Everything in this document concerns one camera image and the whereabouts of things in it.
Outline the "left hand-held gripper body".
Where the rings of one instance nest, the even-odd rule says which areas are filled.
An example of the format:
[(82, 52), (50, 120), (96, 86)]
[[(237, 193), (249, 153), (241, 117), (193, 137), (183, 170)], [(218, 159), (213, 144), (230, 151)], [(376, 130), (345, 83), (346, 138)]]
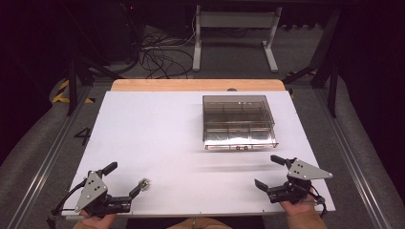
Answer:
[(76, 213), (84, 210), (90, 217), (103, 218), (106, 215), (128, 213), (131, 210), (132, 200), (129, 197), (114, 198), (109, 195), (102, 176), (102, 172), (89, 173), (75, 205)]

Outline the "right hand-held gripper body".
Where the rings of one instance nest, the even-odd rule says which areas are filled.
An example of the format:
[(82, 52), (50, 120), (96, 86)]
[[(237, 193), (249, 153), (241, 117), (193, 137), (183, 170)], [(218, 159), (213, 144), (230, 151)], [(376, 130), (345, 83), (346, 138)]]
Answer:
[(267, 195), (271, 203), (289, 201), (295, 204), (310, 194), (311, 182), (314, 179), (332, 178), (333, 174), (315, 167), (301, 159), (288, 159), (287, 181), (278, 187), (268, 188)]

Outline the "person's left hand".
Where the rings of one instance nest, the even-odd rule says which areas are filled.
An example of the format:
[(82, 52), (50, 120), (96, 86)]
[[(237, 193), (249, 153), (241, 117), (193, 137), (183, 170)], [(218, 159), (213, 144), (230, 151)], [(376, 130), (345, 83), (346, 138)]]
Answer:
[(84, 219), (80, 221), (85, 224), (88, 229), (110, 229), (110, 226), (117, 217), (115, 214), (106, 215), (103, 218), (91, 217), (85, 211), (81, 211), (80, 215), (84, 217)]

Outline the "person's right hand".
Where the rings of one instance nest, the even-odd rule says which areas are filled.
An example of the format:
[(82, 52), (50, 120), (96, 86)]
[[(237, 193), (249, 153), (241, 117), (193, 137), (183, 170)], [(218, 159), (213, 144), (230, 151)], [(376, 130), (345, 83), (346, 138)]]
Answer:
[(291, 204), (289, 201), (282, 201), (280, 205), (286, 211), (289, 217), (297, 216), (314, 209), (314, 197), (308, 195), (305, 200), (300, 200), (295, 204)]

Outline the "clear plastic drawer box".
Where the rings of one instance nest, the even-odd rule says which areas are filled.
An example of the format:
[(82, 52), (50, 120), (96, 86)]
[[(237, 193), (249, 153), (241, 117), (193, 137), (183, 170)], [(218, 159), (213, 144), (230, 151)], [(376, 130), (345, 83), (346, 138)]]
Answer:
[(204, 95), (206, 150), (276, 148), (275, 121), (265, 95)]

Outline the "person's tan clothing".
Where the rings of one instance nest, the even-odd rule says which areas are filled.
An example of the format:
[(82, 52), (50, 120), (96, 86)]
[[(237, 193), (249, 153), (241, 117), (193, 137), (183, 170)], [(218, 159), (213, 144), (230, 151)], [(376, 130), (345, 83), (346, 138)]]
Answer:
[(189, 218), (166, 229), (232, 229), (230, 226), (211, 218)]

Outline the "yellow black hazard tape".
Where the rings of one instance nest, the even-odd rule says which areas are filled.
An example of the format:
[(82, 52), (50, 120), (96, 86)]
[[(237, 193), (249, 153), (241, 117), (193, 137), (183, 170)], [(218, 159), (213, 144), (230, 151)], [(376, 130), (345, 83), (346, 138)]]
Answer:
[(69, 97), (64, 97), (63, 94), (66, 91), (66, 89), (69, 86), (69, 80), (65, 79), (61, 85), (59, 86), (58, 91), (56, 92), (56, 95), (54, 96), (52, 103), (56, 103), (56, 102), (61, 102), (61, 103), (69, 103), (70, 102), (70, 98)]

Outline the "black metal stand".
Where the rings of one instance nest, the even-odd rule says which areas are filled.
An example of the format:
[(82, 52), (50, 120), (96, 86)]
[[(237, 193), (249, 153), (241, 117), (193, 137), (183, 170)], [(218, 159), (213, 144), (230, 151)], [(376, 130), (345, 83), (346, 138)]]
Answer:
[(78, 105), (77, 83), (79, 80), (84, 86), (92, 86), (94, 83), (93, 74), (90, 69), (93, 68), (103, 75), (106, 75), (114, 80), (121, 79), (117, 73), (113, 73), (107, 68), (97, 64), (88, 57), (77, 55), (73, 57), (68, 64), (68, 86), (69, 86), (69, 111), (67, 116), (74, 113)]
[(313, 89), (321, 89), (327, 82), (330, 83), (327, 105), (332, 117), (336, 117), (335, 101), (338, 70), (332, 57), (331, 41), (338, 24), (339, 16), (340, 10), (334, 10), (332, 12), (309, 65), (296, 73), (288, 73), (286, 78), (282, 80), (284, 84), (289, 84), (315, 71), (314, 78), (310, 81), (310, 85)]

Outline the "dark equipment cabinet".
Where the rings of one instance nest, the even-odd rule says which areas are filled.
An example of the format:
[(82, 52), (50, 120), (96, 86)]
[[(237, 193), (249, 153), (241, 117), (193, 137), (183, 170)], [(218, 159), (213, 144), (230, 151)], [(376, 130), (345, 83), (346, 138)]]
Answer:
[(139, 48), (133, 20), (125, 4), (106, 2), (103, 35), (107, 58), (112, 62), (137, 63)]

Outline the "aluminium rail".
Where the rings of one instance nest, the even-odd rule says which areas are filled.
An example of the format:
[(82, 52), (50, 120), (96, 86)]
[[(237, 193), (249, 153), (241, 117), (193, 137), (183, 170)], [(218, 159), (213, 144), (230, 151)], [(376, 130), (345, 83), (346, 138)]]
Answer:
[(372, 188), (362, 172), (357, 160), (354, 157), (352, 147), (344, 136), (344, 133), (339, 125), (337, 118), (333, 117), (328, 107), (328, 101), (324, 93), (320, 89), (314, 90), (315, 96), (324, 110), (326, 117), (331, 125), (334, 135), (340, 148), (341, 155), (348, 167), (354, 185), (359, 193), (359, 196), (365, 205), (365, 208), (373, 222), (375, 229), (393, 229), (387, 217), (383, 213), (381, 207), (376, 201)]
[(30, 213), (31, 209), (33, 208), (34, 203), (36, 202), (40, 192), (45, 185), (51, 170), (58, 159), (60, 151), (63, 147), (65, 142), (65, 138), (67, 133), (70, 131), (77, 114), (79, 113), (82, 105), (86, 97), (89, 95), (92, 87), (91, 86), (83, 86), (82, 89), (78, 93), (77, 98), (77, 105), (73, 108), (71, 114), (67, 115), (63, 119), (63, 123), (61, 129), (57, 133), (55, 139), (53, 140), (53, 144), (46, 154), (43, 162), (41, 163), (38, 171), (34, 175), (32, 182), (25, 194), (22, 198), (18, 208), (16, 209), (7, 229), (21, 229), (24, 225), (28, 214)]

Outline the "white metal stand frame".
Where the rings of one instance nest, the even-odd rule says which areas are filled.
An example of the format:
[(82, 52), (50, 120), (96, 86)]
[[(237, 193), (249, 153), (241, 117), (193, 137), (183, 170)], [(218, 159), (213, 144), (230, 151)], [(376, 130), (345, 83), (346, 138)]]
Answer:
[(202, 28), (241, 28), (241, 29), (270, 29), (267, 40), (262, 42), (267, 63), (273, 73), (278, 72), (278, 66), (272, 52), (272, 42), (282, 15), (282, 8), (267, 12), (246, 11), (206, 11), (198, 5), (194, 19), (194, 55), (192, 70), (198, 72), (202, 58)]

